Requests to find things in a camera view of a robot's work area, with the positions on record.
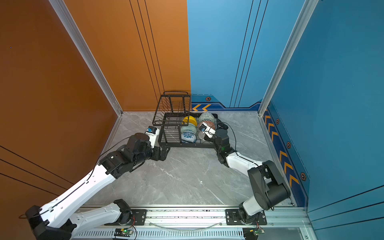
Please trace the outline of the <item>grey-green patterned bowl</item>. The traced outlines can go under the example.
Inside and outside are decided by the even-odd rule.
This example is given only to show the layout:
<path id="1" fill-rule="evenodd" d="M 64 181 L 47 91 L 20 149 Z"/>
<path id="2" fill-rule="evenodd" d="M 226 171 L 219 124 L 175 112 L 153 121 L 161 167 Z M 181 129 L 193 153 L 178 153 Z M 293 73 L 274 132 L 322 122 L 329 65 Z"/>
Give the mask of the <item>grey-green patterned bowl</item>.
<path id="1" fill-rule="evenodd" d="M 204 112 L 202 113 L 200 116 L 199 116 L 199 121 L 200 122 L 203 122 L 203 121 L 210 121 L 210 122 L 215 122 L 215 117 L 213 114 L 209 113 L 209 112 Z"/>

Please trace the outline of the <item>yellow bowl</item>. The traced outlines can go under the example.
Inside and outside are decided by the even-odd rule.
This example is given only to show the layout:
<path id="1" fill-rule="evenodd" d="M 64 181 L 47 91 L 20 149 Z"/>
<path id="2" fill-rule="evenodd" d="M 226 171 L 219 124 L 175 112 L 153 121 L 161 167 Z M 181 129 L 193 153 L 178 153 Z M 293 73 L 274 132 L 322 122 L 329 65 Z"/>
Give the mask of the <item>yellow bowl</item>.
<path id="1" fill-rule="evenodd" d="M 193 116 L 184 117 L 183 123 L 192 124 L 195 127 L 198 125 L 196 118 L 194 118 Z"/>

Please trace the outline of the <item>mint green bowl red rim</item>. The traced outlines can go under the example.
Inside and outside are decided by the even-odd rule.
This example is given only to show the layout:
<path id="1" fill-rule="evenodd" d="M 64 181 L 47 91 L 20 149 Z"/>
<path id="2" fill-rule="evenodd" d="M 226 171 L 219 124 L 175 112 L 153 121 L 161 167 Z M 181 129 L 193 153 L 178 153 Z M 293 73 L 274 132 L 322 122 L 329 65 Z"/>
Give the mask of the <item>mint green bowl red rim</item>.
<path id="1" fill-rule="evenodd" d="M 185 126 L 181 127 L 181 133 L 184 133 L 184 132 L 191 132 L 193 134 L 196 134 L 197 133 L 197 128 L 193 124 L 188 124 L 188 125 L 185 125 Z"/>

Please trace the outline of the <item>blue white floral bowl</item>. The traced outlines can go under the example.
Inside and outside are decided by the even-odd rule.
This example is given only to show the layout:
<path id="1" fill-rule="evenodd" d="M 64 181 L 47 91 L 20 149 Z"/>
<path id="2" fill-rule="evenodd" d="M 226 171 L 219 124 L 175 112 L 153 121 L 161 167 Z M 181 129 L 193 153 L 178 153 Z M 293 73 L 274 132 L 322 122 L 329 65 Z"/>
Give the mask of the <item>blue white floral bowl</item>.
<path id="1" fill-rule="evenodd" d="M 195 143 L 197 141 L 197 136 L 195 133 L 190 131 L 185 131 L 181 133 L 182 143 Z"/>

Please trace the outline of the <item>pink striped bowl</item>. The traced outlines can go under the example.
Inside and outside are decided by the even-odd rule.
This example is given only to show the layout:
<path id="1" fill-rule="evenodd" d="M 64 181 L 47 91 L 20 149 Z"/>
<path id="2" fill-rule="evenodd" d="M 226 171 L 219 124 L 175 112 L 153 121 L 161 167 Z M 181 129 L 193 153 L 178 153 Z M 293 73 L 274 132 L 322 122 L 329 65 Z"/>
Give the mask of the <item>pink striped bowl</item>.
<path id="1" fill-rule="evenodd" d="M 206 137 L 206 133 L 204 131 L 199 131 L 198 132 L 198 137 L 201 141 L 205 142 L 205 137 Z"/>

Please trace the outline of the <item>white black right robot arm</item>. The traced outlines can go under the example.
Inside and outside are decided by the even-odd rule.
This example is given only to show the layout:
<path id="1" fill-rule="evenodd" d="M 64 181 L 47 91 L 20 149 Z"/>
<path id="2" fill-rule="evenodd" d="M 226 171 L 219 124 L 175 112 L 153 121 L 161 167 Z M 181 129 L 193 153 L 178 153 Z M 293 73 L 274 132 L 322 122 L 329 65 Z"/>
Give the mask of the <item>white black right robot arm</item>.
<path id="1" fill-rule="evenodd" d="M 253 196 L 240 203 L 239 216 L 244 224 L 250 225 L 260 212 L 273 209 L 290 198 L 291 190 L 273 161 L 252 160 L 231 147 L 228 128 L 225 123 L 218 123 L 212 142 L 221 164 L 249 177 Z"/>

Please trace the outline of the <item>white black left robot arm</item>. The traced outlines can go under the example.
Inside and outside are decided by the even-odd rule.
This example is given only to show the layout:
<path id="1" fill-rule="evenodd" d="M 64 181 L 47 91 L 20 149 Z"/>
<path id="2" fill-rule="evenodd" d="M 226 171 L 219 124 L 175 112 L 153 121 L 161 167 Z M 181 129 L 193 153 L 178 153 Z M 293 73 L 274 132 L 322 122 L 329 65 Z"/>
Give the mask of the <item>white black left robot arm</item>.
<path id="1" fill-rule="evenodd" d="M 77 234 L 104 224 L 132 225 L 131 207 L 123 200 L 84 213 L 78 209 L 96 193 L 126 173 L 131 173 L 145 161 L 164 161 L 170 147 L 156 146 L 158 136 L 136 133 L 116 151 L 106 154 L 94 168 L 51 202 L 32 206 L 25 215 L 38 240 L 70 240 Z"/>

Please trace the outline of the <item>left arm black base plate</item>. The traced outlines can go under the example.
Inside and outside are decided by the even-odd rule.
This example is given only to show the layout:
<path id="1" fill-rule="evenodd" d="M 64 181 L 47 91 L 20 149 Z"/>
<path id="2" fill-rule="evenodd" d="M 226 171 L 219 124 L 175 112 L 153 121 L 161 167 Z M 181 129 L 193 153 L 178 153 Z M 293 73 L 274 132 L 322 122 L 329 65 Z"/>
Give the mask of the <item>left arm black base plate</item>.
<path id="1" fill-rule="evenodd" d="M 147 212 L 146 209 L 133 209 L 128 217 L 119 218 L 116 222 L 105 224 L 105 226 L 144 226 Z"/>

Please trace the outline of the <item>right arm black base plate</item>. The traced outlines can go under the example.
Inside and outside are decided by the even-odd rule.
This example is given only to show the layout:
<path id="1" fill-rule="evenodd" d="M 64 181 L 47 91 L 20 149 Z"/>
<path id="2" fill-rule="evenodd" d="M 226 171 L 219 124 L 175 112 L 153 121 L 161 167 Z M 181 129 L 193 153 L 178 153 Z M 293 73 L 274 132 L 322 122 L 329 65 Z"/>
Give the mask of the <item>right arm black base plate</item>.
<path id="1" fill-rule="evenodd" d="M 239 209 L 225 209 L 226 224 L 228 226 L 235 225 L 252 225 L 266 226 L 267 218 L 264 211 L 261 211 L 253 216 L 248 216 L 245 212 Z"/>

